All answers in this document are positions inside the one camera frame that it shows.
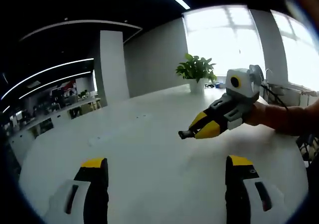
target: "white table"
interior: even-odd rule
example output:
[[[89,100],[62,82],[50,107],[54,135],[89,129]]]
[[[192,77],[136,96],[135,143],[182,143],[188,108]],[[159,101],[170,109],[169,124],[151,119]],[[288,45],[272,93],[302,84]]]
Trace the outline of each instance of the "white table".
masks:
[[[181,140],[201,110],[224,90],[191,95],[188,85],[88,113],[39,136],[24,161],[20,185],[43,216],[48,200],[81,163],[107,157],[111,224],[226,223],[225,164],[230,154],[254,162],[285,195],[289,212],[308,191],[294,138],[246,124],[212,139]]]

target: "black cable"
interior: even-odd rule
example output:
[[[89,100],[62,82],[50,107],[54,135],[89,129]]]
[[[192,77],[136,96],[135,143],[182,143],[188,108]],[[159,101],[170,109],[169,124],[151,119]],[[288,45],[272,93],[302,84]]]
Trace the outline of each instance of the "black cable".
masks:
[[[310,154],[309,154],[308,149],[307,149],[307,143],[304,143],[304,147],[305,147],[306,152],[307,152],[307,154],[308,154],[308,164],[309,164],[309,166],[310,166]]]
[[[288,107],[285,105],[285,103],[284,103],[274,92],[272,92],[272,91],[271,91],[267,86],[265,86],[265,85],[261,85],[261,87],[264,88],[264,89],[266,89],[266,91],[268,91],[270,94],[272,94],[272,95],[275,97],[275,99],[278,100],[279,103],[281,103],[281,104],[285,107],[285,109],[289,112]]]
[[[265,86],[265,85],[261,85],[261,87],[264,88],[266,91],[268,91],[270,94],[272,94],[272,95],[275,97],[275,99],[276,99],[279,103],[281,103],[281,104],[283,105],[283,107],[285,107],[285,109],[287,110],[287,112],[289,112],[288,107],[287,107],[286,104],[278,97],[278,95],[276,95],[274,92],[272,92],[272,91],[271,91],[267,86]],[[309,164],[309,166],[310,166],[310,154],[309,154],[309,152],[308,152],[307,143],[304,143],[304,147],[305,147],[306,152],[307,152],[307,154],[308,154],[308,164]]]

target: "window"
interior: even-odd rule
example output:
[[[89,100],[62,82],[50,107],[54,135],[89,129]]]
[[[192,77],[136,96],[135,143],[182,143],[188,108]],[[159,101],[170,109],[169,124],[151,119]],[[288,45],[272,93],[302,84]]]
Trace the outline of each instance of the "window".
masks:
[[[265,60],[252,16],[246,6],[215,6],[184,13],[191,55],[212,58],[214,73],[260,65]]]
[[[282,36],[288,81],[319,91],[319,54],[309,31],[293,18],[272,11]]]

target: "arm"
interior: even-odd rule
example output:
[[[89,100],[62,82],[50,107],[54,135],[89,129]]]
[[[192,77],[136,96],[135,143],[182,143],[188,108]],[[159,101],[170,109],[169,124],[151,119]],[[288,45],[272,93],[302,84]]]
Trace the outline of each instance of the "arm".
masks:
[[[246,123],[263,124],[278,132],[296,136],[319,131],[319,100],[305,109],[297,106],[288,109],[256,102]]]

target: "black ceiling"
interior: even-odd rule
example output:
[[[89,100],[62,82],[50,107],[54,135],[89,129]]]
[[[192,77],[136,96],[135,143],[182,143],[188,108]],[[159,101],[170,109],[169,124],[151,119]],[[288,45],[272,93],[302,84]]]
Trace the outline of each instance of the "black ceiling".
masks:
[[[288,13],[284,0],[184,0],[191,9],[219,4],[247,4],[249,8],[274,9]],[[26,77],[48,67],[90,58],[100,30],[119,30],[124,40],[137,29],[99,23],[70,24],[27,34],[55,23],[73,20],[125,22],[148,31],[178,18],[185,9],[174,0],[0,0],[2,7],[0,96]],[[59,79],[79,73],[81,65],[68,66],[64,72],[47,72],[41,79]],[[4,99],[3,110],[14,99]]]

